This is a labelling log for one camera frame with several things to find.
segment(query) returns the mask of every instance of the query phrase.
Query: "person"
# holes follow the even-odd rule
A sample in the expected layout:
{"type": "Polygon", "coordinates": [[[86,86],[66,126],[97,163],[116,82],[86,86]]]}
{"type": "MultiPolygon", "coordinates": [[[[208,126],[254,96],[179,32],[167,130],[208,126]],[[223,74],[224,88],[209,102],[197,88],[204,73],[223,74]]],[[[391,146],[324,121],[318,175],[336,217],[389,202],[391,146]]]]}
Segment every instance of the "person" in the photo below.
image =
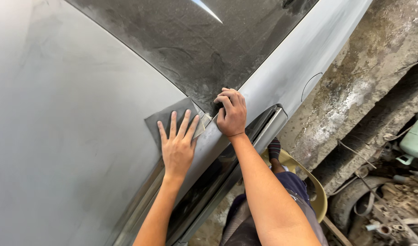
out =
{"type": "MultiPolygon", "coordinates": [[[[229,211],[220,245],[327,245],[304,182],[284,170],[278,161],[280,143],[276,139],[269,145],[270,169],[245,135],[245,98],[234,89],[223,88],[214,102],[223,103],[217,125],[234,147],[245,185],[245,194],[234,200],[229,211]]],[[[195,116],[186,132],[189,118],[188,109],[176,131],[176,112],[173,112],[169,138],[162,122],[157,122],[165,176],[133,246],[165,245],[174,201],[194,158],[196,139],[192,140],[192,136],[199,116],[195,116]]]]}

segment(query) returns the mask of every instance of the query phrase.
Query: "sandpaper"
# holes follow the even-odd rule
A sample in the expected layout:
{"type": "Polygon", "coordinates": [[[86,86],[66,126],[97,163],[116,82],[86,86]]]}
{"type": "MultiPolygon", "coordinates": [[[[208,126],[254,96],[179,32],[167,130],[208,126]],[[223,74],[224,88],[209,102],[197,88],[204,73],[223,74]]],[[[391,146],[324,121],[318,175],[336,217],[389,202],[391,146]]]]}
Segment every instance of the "sandpaper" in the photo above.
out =
{"type": "MultiPolygon", "coordinates": [[[[163,124],[163,127],[165,129],[165,132],[167,133],[167,138],[170,136],[170,126],[171,126],[171,113],[173,111],[177,112],[177,131],[179,131],[179,128],[181,126],[181,123],[184,118],[184,113],[186,109],[191,110],[191,116],[189,119],[188,128],[192,123],[192,120],[194,117],[198,114],[197,109],[195,109],[194,104],[192,103],[192,100],[190,97],[187,97],[165,109],[162,109],[147,118],[145,118],[145,123],[148,127],[148,129],[151,132],[151,135],[154,138],[154,141],[156,142],[157,147],[159,150],[162,150],[162,142],[161,142],[161,134],[159,133],[159,128],[157,127],[157,121],[161,121],[163,124]]],[[[201,123],[201,120],[199,119],[199,123],[197,125],[197,128],[195,129],[193,139],[201,135],[205,131],[205,127],[201,123]]]]}

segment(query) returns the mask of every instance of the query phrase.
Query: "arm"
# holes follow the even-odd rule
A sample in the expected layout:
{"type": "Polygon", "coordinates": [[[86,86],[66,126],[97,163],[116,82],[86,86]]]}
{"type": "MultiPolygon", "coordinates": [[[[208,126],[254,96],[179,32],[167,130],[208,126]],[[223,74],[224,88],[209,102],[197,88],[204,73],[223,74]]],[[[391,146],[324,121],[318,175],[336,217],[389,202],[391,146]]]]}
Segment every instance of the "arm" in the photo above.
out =
{"type": "Polygon", "coordinates": [[[192,136],[199,121],[198,115],[195,116],[185,135],[190,114],[191,111],[189,109],[186,110],[177,136],[176,112],[171,114],[169,139],[167,139],[162,122],[157,122],[162,140],[162,158],[165,164],[165,176],[163,177],[159,193],[142,223],[133,246],[165,246],[168,221],[173,211],[174,201],[186,176],[186,172],[194,159],[195,145],[197,144],[197,139],[192,140],[192,136]]]}
{"type": "Polygon", "coordinates": [[[309,221],[245,135],[244,97],[223,88],[217,125],[232,143],[244,177],[247,201],[262,245],[321,245],[309,221]]]}

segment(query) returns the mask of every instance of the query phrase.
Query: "sock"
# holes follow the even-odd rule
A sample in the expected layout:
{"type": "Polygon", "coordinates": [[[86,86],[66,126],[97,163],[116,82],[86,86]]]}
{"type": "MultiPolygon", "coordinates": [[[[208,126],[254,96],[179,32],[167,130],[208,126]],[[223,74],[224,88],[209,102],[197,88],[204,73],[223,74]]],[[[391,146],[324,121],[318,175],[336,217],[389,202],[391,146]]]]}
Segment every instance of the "sock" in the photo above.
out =
{"type": "Polygon", "coordinates": [[[273,141],[271,141],[271,143],[268,145],[269,160],[273,158],[279,159],[279,154],[280,154],[280,142],[279,142],[279,139],[275,137],[273,141]]]}

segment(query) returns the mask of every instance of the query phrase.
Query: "car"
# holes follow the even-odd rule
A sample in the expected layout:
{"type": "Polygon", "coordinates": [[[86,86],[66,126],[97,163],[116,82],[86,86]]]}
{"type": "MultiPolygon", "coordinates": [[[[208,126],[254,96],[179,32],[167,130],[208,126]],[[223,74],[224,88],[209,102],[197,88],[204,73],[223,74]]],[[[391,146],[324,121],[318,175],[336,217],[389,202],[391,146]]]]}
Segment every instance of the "car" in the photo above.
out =
{"type": "Polygon", "coordinates": [[[370,3],[0,1],[0,246],[131,245],[164,172],[144,119],[190,96],[213,120],[169,223],[185,245],[241,178],[221,88],[263,152],[370,3]]]}

